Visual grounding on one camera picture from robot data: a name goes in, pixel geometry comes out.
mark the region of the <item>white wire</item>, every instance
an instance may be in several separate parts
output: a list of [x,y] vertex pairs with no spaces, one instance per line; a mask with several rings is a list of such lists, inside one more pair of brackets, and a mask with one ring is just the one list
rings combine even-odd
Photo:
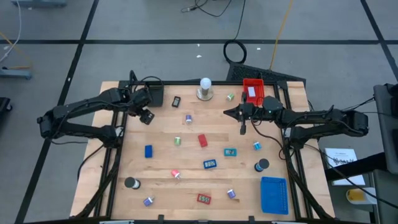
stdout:
[[18,37],[17,40],[14,42],[14,44],[10,47],[10,49],[7,51],[7,53],[4,54],[4,56],[0,59],[0,63],[8,57],[8,54],[12,51],[14,46],[18,43],[19,38],[21,37],[21,32],[22,32],[22,17],[21,17],[21,6],[19,5],[19,1],[16,0],[17,5],[18,5],[18,15],[19,15],[19,32],[18,32]]

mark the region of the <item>gray floor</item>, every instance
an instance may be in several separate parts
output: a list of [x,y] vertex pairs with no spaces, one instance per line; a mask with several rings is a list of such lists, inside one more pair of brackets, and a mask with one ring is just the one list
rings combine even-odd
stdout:
[[[69,0],[63,9],[23,9],[22,39],[79,39],[93,0]],[[100,0],[88,39],[230,39],[239,23],[242,1],[233,0],[220,18],[199,10],[182,14],[191,0]],[[275,39],[289,1],[248,0],[240,39]],[[225,0],[211,1],[207,9],[217,13]],[[385,39],[397,39],[395,0],[368,0]],[[17,35],[17,8],[0,2],[0,31]],[[359,0],[295,1],[283,39],[376,40]],[[0,45],[0,54],[5,45]],[[34,61],[32,80],[0,80],[0,96],[10,97],[14,110],[0,134],[0,223],[12,223],[42,147],[35,122],[57,104],[76,45],[27,45],[19,47]],[[246,64],[268,68],[273,45],[247,44]],[[127,79],[130,69],[139,78],[156,75],[164,80],[210,77],[224,80],[229,65],[222,44],[85,45],[67,96],[67,102],[95,96],[102,81]],[[398,57],[398,46],[389,45]],[[232,59],[238,48],[228,49]],[[1,66],[25,63],[15,52]],[[307,79],[307,95],[316,110],[331,105],[344,108],[372,96],[373,85],[395,83],[396,78],[380,45],[279,45],[274,70]],[[361,111],[375,111],[369,104]],[[91,116],[77,119],[91,124]],[[377,117],[369,115],[370,132],[363,138],[335,136],[321,147],[354,148],[359,158],[382,151]],[[51,146],[29,207],[26,222],[67,218],[76,188],[76,172],[84,145]],[[351,207],[344,187],[330,187],[336,216],[368,222],[368,214]]]

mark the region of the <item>wooden tabletop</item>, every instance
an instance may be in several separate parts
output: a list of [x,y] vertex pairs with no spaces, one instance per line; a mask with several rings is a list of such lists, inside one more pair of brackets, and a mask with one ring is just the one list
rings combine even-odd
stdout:
[[[104,82],[101,91],[117,86],[118,82]],[[308,110],[303,83],[289,82],[288,86],[292,109]],[[294,220],[289,186],[288,215],[273,215],[261,210],[261,177],[282,177],[289,183],[286,163],[278,157],[278,144],[258,135],[249,123],[246,134],[240,135],[240,123],[223,114],[224,110],[240,103],[242,86],[213,86],[215,95],[210,101],[199,100],[195,94],[197,88],[192,85],[165,86],[163,107],[150,108],[155,114],[150,125],[128,117],[112,218],[156,220],[163,214],[166,220],[247,220],[250,215],[256,220]],[[266,86],[265,91],[266,95],[274,96],[271,86]],[[230,93],[235,94],[232,101],[226,100]],[[171,107],[174,96],[181,97],[178,108]],[[185,124],[186,114],[192,115],[192,124]],[[111,119],[112,112],[99,111],[95,113],[93,125],[110,124]],[[281,140],[274,123],[262,122],[259,130]],[[207,147],[200,147],[199,134],[205,134]],[[181,138],[180,146],[174,145],[175,137]],[[254,141],[261,143],[260,151],[253,149]],[[149,144],[153,145],[153,158],[146,159],[144,148]],[[318,147],[315,140],[307,144]],[[100,145],[99,140],[90,140],[85,156]],[[225,157],[223,149],[227,147],[236,148],[238,156]],[[98,189],[104,152],[103,149],[83,166],[71,215],[80,212]],[[319,152],[310,147],[301,152],[309,191],[326,212],[334,216]],[[266,158],[270,166],[263,172],[256,172],[254,165],[261,158]],[[216,159],[217,168],[204,169],[203,161],[208,159]],[[180,171],[180,180],[172,177],[172,169]],[[124,186],[127,177],[139,179],[140,189],[127,189]],[[229,199],[226,193],[229,189],[235,191],[236,198]],[[305,217],[302,194],[297,189],[300,212]],[[198,194],[211,196],[210,205],[197,202]],[[108,192],[104,194],[102,214],[107,197]],[[143,204],[147,197],[155,197],[150,207]]]

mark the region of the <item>yellow cable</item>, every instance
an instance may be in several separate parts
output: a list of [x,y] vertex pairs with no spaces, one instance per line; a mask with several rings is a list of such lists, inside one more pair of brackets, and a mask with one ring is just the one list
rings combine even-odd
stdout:
[[286,11],[284,20],[283,20],[282,25],[280,26],[280,29],[279,29],[278,36],[276,37],[276,40],[275,40],[274,52],[272,53],[272,59],[271,59],[271,64],[269,65],[269,70],[272,70],[272,66],[274,65],[274,58],[275,58],[275,55],[276,55],[276,50],[278,48],[278,40],[279,40],[280,35],[282,34],[282,30],[285,27],[286,19],[287,19],[287,16],[289,15],[289,12],[290,12],[291,8],[292,8],[292,4],[293,4],[293,0],[290,0],[289,8]]
[[[0,32],[0,36],[3,37],[3,39],[6,40],[9,45],[12,46],[12,42],[2,32]],[[30,57],[27,54],[25,54],[21,49],[19,49],[19,47],[14,46],[14,49],[19,54],[21,54],[29,62],[29,66],[15,66],[15,67],[10,67],[9,69],[28,69],[28,68],[32,68],[33,67],[33,62],[30,59]]]

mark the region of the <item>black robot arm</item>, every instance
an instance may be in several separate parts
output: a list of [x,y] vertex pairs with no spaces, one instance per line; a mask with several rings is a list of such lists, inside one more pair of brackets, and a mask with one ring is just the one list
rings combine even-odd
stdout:
[[40,134],[43,138],[58,139],[65,135],[98,138],[104,143],[104,147],[117,147],[120,129],[115,129],[111,125],[98,128],[73,124],[67,120],[99,110],[108,110],[127,112],[130,116],[140,116],[141,122],[149,124],[154,118],[154,114],[144,107],[151,101],[152,98],[147,88],[141,88],[132,93],[124,88],[111,88],[94,98],[56,106],[46,112],[44,116],[37,118],[37,123],[40,125]]
[[[320,138],[337,134],[346,134],[352,137],[367,135],[368,117],[357,111],[341,111],[331,107],[327,111],[295,112],[287,110],[277,99],[267,96],[262,102],[262,108],[246,103],[243,93],[243,103],[224,114],[242,122],[241,134],[246,133],[245,120],[270,121],[281,129],[288,129],[286,136],[290,145],[303,148],[311,138]],[[298,124],[320,124],[311,128],[295,127]]]

